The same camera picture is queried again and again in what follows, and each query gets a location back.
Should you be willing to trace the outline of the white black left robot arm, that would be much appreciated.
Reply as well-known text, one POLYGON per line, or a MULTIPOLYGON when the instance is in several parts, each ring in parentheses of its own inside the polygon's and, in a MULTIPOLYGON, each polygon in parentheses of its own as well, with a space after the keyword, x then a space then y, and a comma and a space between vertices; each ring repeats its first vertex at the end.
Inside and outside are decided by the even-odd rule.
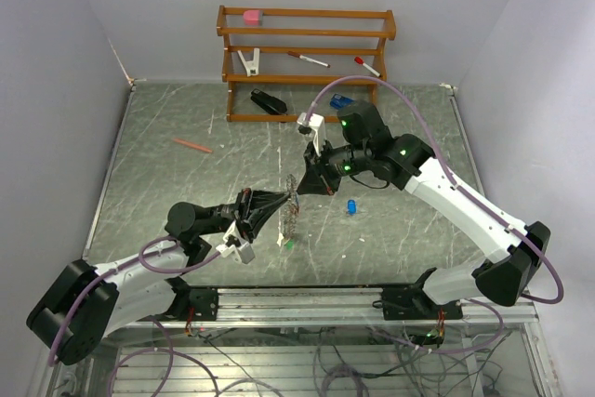
POLYGON ((168 211, 165 235, 135 256, 69 263, 26 320, 49 349, 48 365, 76 364, 109 334, 145 317, 182 318, 192 294, 183 275, 218 258, 253 261, 259 232, 290 199, 289 192, 246 188, 230 204, 178 202, 168 211))

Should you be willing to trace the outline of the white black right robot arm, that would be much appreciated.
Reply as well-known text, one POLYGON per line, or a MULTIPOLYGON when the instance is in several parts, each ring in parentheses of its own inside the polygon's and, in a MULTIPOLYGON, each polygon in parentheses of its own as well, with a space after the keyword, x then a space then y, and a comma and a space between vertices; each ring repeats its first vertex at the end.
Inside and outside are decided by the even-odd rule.
POLYGON ((305 152, 305 174, 297 194, 333 195, 345 177, 370 172, 376 179, 430 205, 476 244, 483 261, 453 268, 432 268, 410 288, 411 311, 427 319, 444 304, 484 297, 511 307, 541 265, 549 228, 513 218, 455 174, 446 175, 435 151, 419 137, 394 137, 376 106, 354 101, 337 113, 346 145, 333 147, 324 137, 324 118, 301 114, 301 133, 312 136, 305 152))

